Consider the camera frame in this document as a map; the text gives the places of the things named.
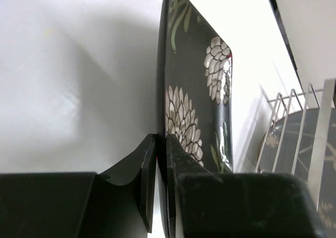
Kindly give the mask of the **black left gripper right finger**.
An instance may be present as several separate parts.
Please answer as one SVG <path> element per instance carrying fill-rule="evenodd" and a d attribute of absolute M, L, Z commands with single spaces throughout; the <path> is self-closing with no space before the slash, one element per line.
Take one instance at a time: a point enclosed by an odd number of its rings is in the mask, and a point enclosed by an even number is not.
<path fill-rule="evenodd" d="M 326 237 L 306 186 L 292 175 L 211 173 L 166 137 L 169 237 Z"/>

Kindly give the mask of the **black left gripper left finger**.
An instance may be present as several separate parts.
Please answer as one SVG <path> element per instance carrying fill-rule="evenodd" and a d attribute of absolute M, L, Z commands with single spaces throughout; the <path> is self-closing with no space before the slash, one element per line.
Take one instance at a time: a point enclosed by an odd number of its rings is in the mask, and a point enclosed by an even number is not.
<path fill-rule="evenodd" d="M 102 173 L 1 175 L 1 237 L 147 237 L 155 136 Z"/>

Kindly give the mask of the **black floral square plate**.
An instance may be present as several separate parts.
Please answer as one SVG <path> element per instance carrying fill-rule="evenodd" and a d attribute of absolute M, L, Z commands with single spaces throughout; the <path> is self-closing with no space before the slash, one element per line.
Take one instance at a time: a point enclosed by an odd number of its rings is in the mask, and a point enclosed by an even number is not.
<path fill-rule="evenodd" d="M 190 0 L 163 0 L 156 71 L 156 155 L 164 235 L 169 216 L 166 136 L 209 172 L 233 170 L 233 54 Z"/>

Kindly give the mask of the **grey reindeer round plate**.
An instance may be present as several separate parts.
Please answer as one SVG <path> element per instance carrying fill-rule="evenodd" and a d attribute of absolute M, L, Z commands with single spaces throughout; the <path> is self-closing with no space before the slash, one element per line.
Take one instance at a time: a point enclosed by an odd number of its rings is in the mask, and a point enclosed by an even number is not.
<path fill-rule="evenodd" d="M 316 132 L 319 109 L 308 109 L 304 121 L 295 176 L 306 183 L 309 174 L 313 142 Z M 277 149 L 280 147 L 279 158 L 275 171 L 290 173 L 295 156 L 301 125 L 302 111 L 288 116 L 283 141 L 280 141 L 284 126 L 284 118 L 277 121 L 269 129 L 262 152 L 259 169 L 263 172 L 272 170 Z M 324 154 L 324 165 L 319 196 L 319 215 L 328 237 L 335 237 L 335 109 L 331 110 L 327 146 Z"/>

